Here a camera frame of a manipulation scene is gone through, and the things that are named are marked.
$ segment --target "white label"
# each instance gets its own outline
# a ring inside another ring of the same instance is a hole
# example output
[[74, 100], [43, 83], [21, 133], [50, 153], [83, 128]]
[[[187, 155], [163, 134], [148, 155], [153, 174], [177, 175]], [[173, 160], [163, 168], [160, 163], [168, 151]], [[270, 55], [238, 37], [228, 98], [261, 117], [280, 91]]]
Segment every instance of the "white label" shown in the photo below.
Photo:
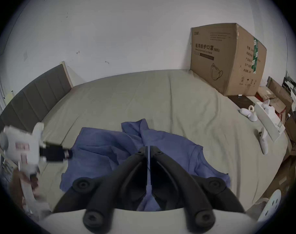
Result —
[[286, 176], [282, 180], [279, 181], [279, 185], [281, 185], [285, 181], [286, 181]]

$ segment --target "red label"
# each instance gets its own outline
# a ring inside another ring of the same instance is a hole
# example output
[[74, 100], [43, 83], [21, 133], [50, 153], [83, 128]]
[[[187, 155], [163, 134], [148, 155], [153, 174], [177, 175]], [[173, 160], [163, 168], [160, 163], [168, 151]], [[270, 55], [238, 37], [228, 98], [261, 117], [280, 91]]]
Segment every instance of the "red label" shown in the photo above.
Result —
[[28, 143], [21, 143], [21, 142], [16, 142], [16, 149], [21, 149], [25, 151], [29, 151], [29, 144]]

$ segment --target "blue cloth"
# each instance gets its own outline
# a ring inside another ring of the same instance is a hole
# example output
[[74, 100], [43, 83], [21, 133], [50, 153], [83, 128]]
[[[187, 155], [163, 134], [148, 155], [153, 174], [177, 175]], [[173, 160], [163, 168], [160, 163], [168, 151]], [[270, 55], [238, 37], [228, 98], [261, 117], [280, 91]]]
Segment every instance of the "blue cloth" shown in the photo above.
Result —
[[[122, 132], [87, 127], [81, 129], [72, 147], [73, 157], [61, 176], [62, 191], [67, 191], [77, 178], [110, 174], [143, 146], [157, 146], [189, 174], [205, 178], [219, 177], [230, 187], [229, 175], [220, 173], [209, 165], [204, 158], [202, 146], [179, 135], [149, 129], [145, 119], [124, 122], [121, 127]], [[160, 208], [151, 194], [150, 173], [147, 179], [147, 194], [137, 210], [157, 211]]]

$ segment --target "white controller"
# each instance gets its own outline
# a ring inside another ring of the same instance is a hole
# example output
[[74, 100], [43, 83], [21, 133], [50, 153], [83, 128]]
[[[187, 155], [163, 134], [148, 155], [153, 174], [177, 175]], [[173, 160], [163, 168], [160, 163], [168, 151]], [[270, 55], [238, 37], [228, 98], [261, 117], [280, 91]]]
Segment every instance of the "white controller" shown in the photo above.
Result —
[[259, 132], [259, 143], [264, 155], [268, 153], [268, 143], [266, 140], [267, 135], [268, 135], [268, 132], [266, 128], [263, 127], [262, 130]]
[[257, 121], [257, 115], [256, 112], [254, 112], [254, 107], [251, 105], [249, 106], [249, 109], [241, 108], [240, 113], [244, 116], [246, 116], [250, 121]]

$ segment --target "white wall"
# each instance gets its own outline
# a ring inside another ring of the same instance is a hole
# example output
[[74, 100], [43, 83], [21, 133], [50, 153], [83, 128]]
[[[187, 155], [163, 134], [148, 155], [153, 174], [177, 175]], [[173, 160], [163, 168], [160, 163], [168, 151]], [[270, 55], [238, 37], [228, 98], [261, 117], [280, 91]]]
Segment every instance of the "white wall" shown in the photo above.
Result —
[[270, 0], [30, 0], [0, 57], [1, 90], [16, 94], [62, 60], [74, 85], [189, 69], [190, 29], [221, 22], [238, 23], [264, 44], [262, 84], [268, 76], [281, 84], [287, 66], [281, 18]]

